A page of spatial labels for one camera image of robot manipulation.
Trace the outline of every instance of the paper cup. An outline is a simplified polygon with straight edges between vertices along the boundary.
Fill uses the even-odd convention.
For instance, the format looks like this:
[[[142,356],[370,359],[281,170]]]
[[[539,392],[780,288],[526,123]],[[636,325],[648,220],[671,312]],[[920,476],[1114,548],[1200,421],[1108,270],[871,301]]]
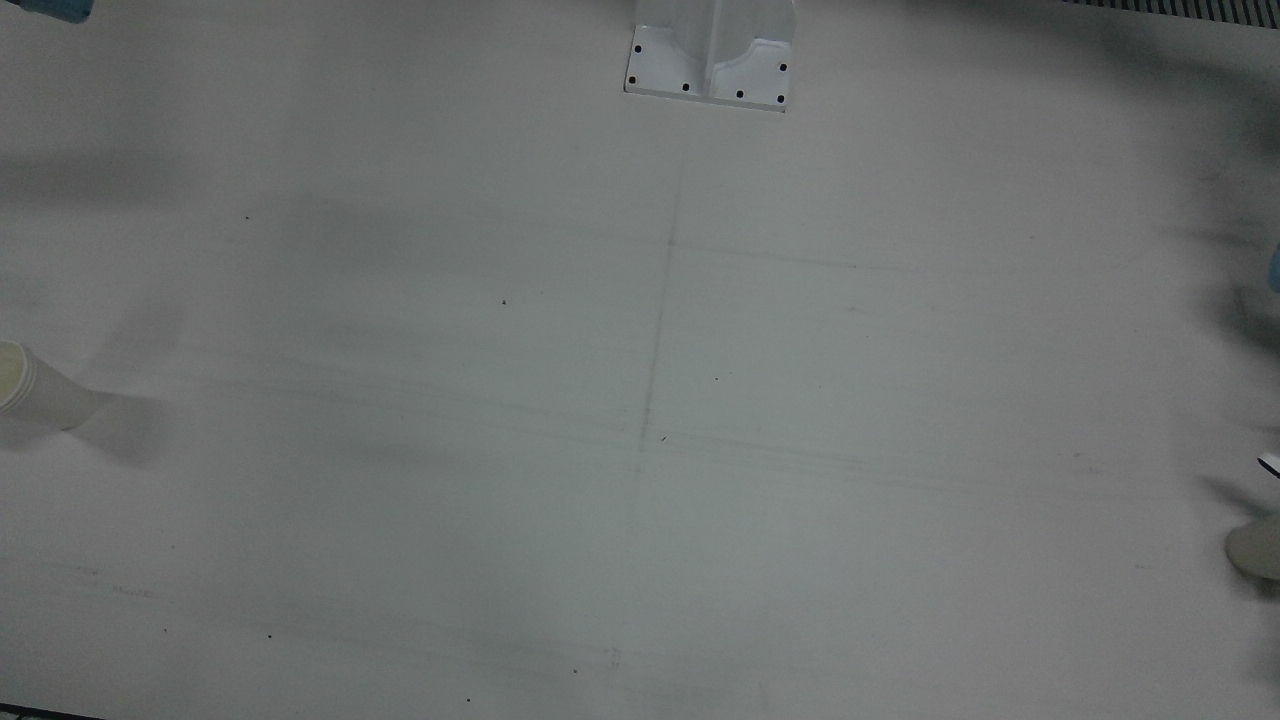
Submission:
[[[0,416],[69,430],[97,410],[92,391],[17,342],[0,341]]]
[[[1280,580],[1280,515],[1231,530],[1226,536],[1226,556],[1251,575]]]

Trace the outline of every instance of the blue object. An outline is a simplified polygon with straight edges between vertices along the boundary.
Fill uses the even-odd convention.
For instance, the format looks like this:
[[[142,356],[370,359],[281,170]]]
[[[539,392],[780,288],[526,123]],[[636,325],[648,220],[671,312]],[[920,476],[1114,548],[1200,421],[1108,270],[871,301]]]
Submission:
[[[1267,284],[1271,290],[1280,292],[1280,246],[1271,254],[1271,269],[1267,270]]]
[[[82,23],[93,12],[93,0],[9,0],[23,10],[40,13],[69,23]]]

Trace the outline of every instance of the metal vent grille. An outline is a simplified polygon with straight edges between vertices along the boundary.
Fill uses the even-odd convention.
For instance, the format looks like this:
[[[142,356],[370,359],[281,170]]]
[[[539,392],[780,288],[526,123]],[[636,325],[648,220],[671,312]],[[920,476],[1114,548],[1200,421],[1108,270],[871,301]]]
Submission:
[[[1116,8],[1117,10],[1137,10],[1178,15],[1220,23],[1268,27],[1276,29],[1280,19],[1280,0],[1062,0],[1075,5],[1096,8]]]

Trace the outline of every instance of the white metal bracket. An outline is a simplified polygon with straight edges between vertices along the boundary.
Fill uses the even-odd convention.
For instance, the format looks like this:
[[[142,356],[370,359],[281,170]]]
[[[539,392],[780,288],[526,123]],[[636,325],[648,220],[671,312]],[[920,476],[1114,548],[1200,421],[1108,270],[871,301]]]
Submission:
[[[785,111],[794,0],[637,0],[625,90]]]

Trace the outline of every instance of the cup rim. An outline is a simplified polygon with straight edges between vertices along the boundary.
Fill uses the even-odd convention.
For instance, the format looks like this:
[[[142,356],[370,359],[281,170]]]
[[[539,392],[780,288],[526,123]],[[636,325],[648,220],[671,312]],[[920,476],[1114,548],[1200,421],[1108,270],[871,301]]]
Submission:
[[[31,351],[27,350],[27,346],[20,342],[0,340],[0,345],[12,345],[17,347],[19,355],[22,355],[22,373],[18,375],[18,384],[13,386],[13,389],[8,396],[0,397],[0,415],[4,415],[20,405],[31,392],[31,386],[35,384],[33,375],[36,374],[36,364],[31,361]]]

